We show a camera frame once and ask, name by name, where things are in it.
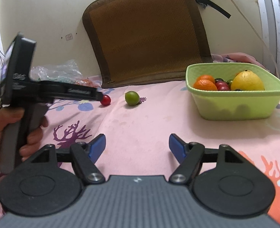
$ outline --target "light green container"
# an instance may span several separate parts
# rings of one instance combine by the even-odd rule
[[[193,88],[196,79],[203,74],[227,81],[246,69],[261,78],[265,91],[202,91]],[[250,63],[193,64],[188,66],[185,79],[200,115],[207,120],[267,118],[280,101],[280,80],[263,68]]]

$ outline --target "orange deer print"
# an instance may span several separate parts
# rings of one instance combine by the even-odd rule
[[[240,151],[239,153],[248,161],[250,161],[252,164],[254,164],[254,162],[244,152]],[[261,156],[261,160],[265,165],[264,174],[270,178],[270,180],[273,182],[275,186],[275,199],[271,205],[268,214],[270,215],[270,217],[272,217],[275,221],[277,221],[280,224],[280,186],[278,186],[277,184],[277,181],[280,180],[280,169],[278,167],[278,162],[275,160],[273,165],[273,162],[272,161],[268,162],[264,156]]]

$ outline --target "pink bed sheet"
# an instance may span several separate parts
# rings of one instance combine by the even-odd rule
[[[124,93],[130,90],[139,93],[142,104],[133,108],[126,105]],[[280,223],[280,104],[268,119],[216,122],[200,117],[184,81],[101,91],[111,97],[110,106],[103,107],[94,101],[61,100],[50,106],[50,125],[45,129],[42,144],[69,147],[103,133],[106,149],[96,165],[106,177],[161,174],[166,178],[178,166],[169,150],[170,134],[208,148],[229,144],[273,181],[276,198],[269,215]],[[204,164],[203,170],[213,166]],[[61,167],[72,171],[68,163]]]

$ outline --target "purple deer print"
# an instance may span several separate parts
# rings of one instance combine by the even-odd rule
[[[92,135],[87,135],[90,129],[85,129],[86,125],[84,125],[79,131],[77,131],[79,123],[80,121],[77,121],[77,123],[68,126],[68,128],[64,130],[64,135],[62,138],[59,138],[57,136],[57,131],[61,127],[63,127],[63,125],[61,126],[59,125],[57,128],[53,129],[53,137],[55,141],[59,142],[58,143],[58,145],[60,145],[59,148],[69,148],[71,144],[76,142],[76,140],[84,140],[92,136]]]

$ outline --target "white cord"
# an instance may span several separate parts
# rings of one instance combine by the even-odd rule
[[[246,20],[246,22],[250,25],[250,27],[252,28],[252,30],[255,32],[256,36],[261,40],[261,42],[263,43],[263,45],[266,47],[270,57],[271,57],[271,60],[273,61],[274,63],[274,66],[275,66],[275,74],[277,76],[277,78],[279,78],[279,73],[278,73],[278,68],[277,68],[277,63],[269,49],[269,47],[266,45],[266,43],[264,42],[264,40],[261,38],[261,36],[258,34],[258,32],[255,30],[255,28],[252,26],[251,22],[246,18],[246,16],[244,15],[244,13],[239,9],[239,7],[237,6],[237,4],[234,2],[234,0],[231,0],[231,2],[234,4],[234,6],[236,7],[236,9],[238,10],[238,12],[241,14],[241,16]]]

